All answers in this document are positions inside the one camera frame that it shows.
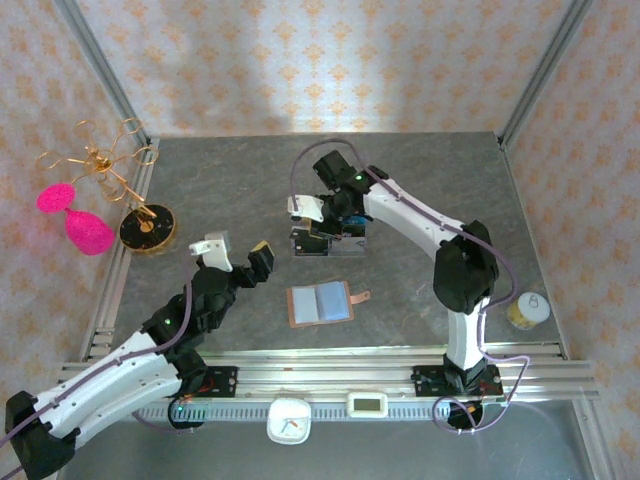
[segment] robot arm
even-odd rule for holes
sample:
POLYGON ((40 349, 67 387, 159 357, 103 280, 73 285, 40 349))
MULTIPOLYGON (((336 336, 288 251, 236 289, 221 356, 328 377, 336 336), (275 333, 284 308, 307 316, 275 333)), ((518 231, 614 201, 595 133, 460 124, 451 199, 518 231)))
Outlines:
POLYGON ((486 367, 478 348, 480 310, 493 292, 498 268, 493 255, 445 230, 442 224, 491 243, 487 229, 477 221, 464 225, 442 215, 404 192, 383 171, 369 167, 404 199, 441 223, 425 218, 407 202, 400 202, 366 171, 357 172, 337 151, 321 158, 313 168, 334 193, 317 197, 296 195, 295 204, 289 197, 289 214, 294 220, 306 220, 306 226, 294 229, 292 236, 339 240, 342 222, 352 215, 359 215, 381 220, 422 248, 435 262, 434 291, 449 316, 449 344, 444 357, 447 381, 460 393, 473 388, 475 379, 486 367))
POLYGON ((220 233, 209 234, 190 246, 191 253, 199 256, 196 263, 200 267, 191 280, 191 305, 186 305, 184 292, 174 296, 140 331, 81 374, 36 397, 23 391, 7 401, 7 433, 34 412, 54 405, 11 438, 30 480, 56 472, 77 448, 149 402, 200 389, 207 368, 195 347, 206 333, 220 326, 240 288, 265 282, 273 270, 274 255, 266 242, 249 253, 249 267, 231 265, 228 246, 226 236, 220 233), (131 355, 153 350, 175 337, 187 307, 191 312, 188 324, 173 346, 131 355), (73 393, 57 400, 71 389, 73 393))

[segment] gray table surface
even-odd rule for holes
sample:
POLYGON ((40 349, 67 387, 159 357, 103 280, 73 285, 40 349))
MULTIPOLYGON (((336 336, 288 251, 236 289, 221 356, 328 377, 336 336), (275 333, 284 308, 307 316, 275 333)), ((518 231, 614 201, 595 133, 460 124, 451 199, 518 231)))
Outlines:
MULTIPOLYGON (((447 343, 445 308, 433 289, 433 263, 410 240, 382 222, 367 231, 364 258, 294 259, 286 212, 291 164, 319 135, 162 139, 148 193, 150 203, 171 208, 178 223, 175 241, 163 255, 134 255, 116 322, 116 344, 137 330, 185 282, 187 245, 206 233, 228 230, 234 263, 268 240, 275 271, 255 290, 241 290, 221 328, 203 350, 329 348, 447 343), (286 289, 347 280, 352 293, 371 290, 354 307, 355 320, 292 329, 286 289)), ((368 161, 436 210, 463 222, 482 221, 494 245, 512 262, 521 291, 546 296, 523 212, 492 133, 349 134, 368 161)), ((335 146, 310 153, 298 172, 298 193, 325 193, 311 165, 335 146)), ((338 147, 348 161, 355 159, 338 147)), ((188 274, 195 272, 193 262, 188 274)), ((504 268, 495 295, 509 289, 504 268)), ((487 320, 488 342, 557 342, 553 319, 531 331, 507 320, 506 307, 487 320)))
POLYGON ((60 478, 592 479, 579 432, 571 402, 516 403, 495 427, 462 437, 425 422, 316 422, 294 447, 271 442, 264 422, 207 424, 180 437, 120 422, 81 448, 60 478))

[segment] small book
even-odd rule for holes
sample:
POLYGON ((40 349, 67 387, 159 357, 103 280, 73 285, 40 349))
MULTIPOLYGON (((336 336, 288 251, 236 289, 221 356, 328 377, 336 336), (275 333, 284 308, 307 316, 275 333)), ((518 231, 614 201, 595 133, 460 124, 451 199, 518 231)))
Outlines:
POLYGON ((353 305, 371 298, 368 290, 349 294, 347 282, 329 282, 287 289, 289 325, 307 327, 353 320, 353 305))

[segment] white clock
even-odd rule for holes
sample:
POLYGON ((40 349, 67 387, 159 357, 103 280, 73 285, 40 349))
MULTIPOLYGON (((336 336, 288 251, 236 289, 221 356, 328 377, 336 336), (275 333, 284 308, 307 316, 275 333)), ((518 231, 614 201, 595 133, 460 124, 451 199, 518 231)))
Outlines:
POLYGON ((278 398, 269 408, 267 435, 282 445, 299 445, 309 438, 311 405, 297 398, 278 398))

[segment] gold wire stand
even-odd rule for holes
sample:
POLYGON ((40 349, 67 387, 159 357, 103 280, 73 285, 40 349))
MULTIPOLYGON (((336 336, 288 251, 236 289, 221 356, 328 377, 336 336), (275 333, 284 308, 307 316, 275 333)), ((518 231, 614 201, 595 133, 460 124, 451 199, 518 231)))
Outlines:
POLYGON ((93 132, 96 130, 95 122, 93 120, 83 120, 74 127, 74 132, 87 142, 84 147, 86 157, 84 159, 68 158, 55 150, 50 150, 38 157, 36 167, 39 170, 52 170, 63 164, 63 162, 82 165, 84 172, 73 178, 70 182, 71 185, 75 185, 76 182, 83 178, 94 178, 100 186, 102 197, 106 201, 124 203, 130 210, 130 213, 120 225, 122 243, 134 251, 147 251, 149 249, 157 251, 167 243, 168 239, 165 238, 166 229, 170 229, 170 238, 173 237, 173 229, 175 227, 173 214, 166 207, 160 205, 155 205, 155 208, 146 206, 144 197, 136 193, 130 187, 126 178, 115 168, 120 162, 127 160, 133 160, 141 167, 147 167, 156 162, 159 152, 156 147, 151 145, 141 147, 130 155, 117 156, 116 147, 120 139, 125 135, 134 135, 141 129, 142 122, 139 119, 127 118, 118 125, 117 136, 111 147, 103 148, 98 147, 93 139, 93 132), (158 212, 162 212, 162 221, 158 218, 158 212), (158 233, 161 233, 160 237, 164 238, 164 241, 158 239, 158 233), (140 235, 145 237, 144 241, 140 241, 140 235), (126 241, 126 239, 132 237, 138 239, 135 247, 126 241))

